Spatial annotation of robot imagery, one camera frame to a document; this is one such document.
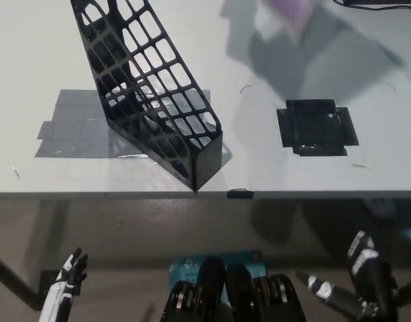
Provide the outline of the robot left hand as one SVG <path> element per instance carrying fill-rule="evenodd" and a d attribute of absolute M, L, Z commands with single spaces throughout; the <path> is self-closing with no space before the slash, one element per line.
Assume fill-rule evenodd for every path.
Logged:
<path fill-rule="evenodd" d="M 67 322 L 73 299 L 80 294 L 81 284 L 87 278 L 85 272 L 88 255 L 77 248 L 65 261 L 47 293 L 39 322 Z"/>

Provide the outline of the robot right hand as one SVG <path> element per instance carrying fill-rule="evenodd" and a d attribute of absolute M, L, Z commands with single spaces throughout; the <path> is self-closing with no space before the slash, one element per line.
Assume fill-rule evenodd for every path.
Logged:
<path fill-rule="evenodd" d="M 315 275 L 298 271 L 296 277 L 321 302 L 350 321 L 397 321 L 397 288 L 391 268 L 382 260 L 370 235 L 359 231 L 347 251 L 347 265 L 355 293 Z"/>

